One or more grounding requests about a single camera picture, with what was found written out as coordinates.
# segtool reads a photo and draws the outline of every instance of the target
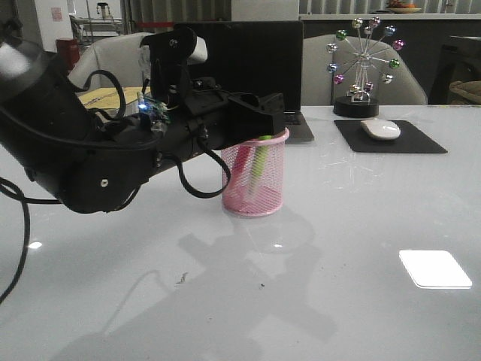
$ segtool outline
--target black mouse pad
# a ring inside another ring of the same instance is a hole
[[[447,150],[417,129],[407,120],[393,120],[401,130],[391,141],[372,139],[361,127],[361,120],[335,120],[347,144],[363,153],[447,153]]]

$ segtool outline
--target white mouse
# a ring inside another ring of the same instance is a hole
[[[390,141],[401,135],[398,125],[391,120],[377,118],[361,120],[361,127],[372,139],[381,141]]]

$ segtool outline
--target black laptop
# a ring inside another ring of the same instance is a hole
[[[260,97],[282,93],[288,143],[312,141],[313,133],[301,113],[301,21],[199,22],[188,26],[207,45],[207,61],[189,66],[192,78],[211,76],[229,92]]]

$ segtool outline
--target white table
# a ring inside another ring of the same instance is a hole
[[[26,269],[0,307],[1,360],[479,361],[481,108],[381,107],[447,154],[353,153],[330,107],[289,145],[283,208],[244,219],[195,199],[174,169],[125,210],[31,206]],[[2,150],[2,176],[46,197]],[[186,163],[214,190],[206,156]],[[0,287],[20,206],[0,196]],[[473,286],[418,288],[399,251],[447,250]]]

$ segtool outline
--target chair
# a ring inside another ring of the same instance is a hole
[[[68,78],[73,84],[83,86],[93,71],[101,69],[115,75],[122,86],[142,86],[138,48],[147,35],[151,34],[138,32],[96,41],[82,54]],[[92,77],[90,90],[112,86],[106,77],[96,74]]]
[[[358,38],[348,36],[347,39],[355,47],[358,47]],[[334,42],[339,46],[339,49],[335,53],[330,54],[327,52],[326,46]],[[425,91],[403,62],[400,54],[382,41],[371,40],[370,46],[372,46],[371,54],[384,50],[377,53],[375,57],[384,60],[396,58],[399,59],[401,64],[399,68],[390,69],[384,62],[373,61],[379,71],[372,67],[368,69],[369,81],[374,83],[371,96],[377,99],[381,105],[428,104]],[[352,68],[345,74],[345,80],[342,84],[334,85],[332,74],[327,72],[326,67],[333,62],[343,64],[354,59],[350,52],[353,52],[353,49],[347,41],[336,41],[333,35],[321,35],[304,39],[302,105],[332,105],[335,98],[346,95],[349,85],[355,83],[355,69]],[[337,74],[345,69],[345,67],[342,67]],[[394,75],[394,80],[390,84],[382,82],[381,73],[383,72]]]

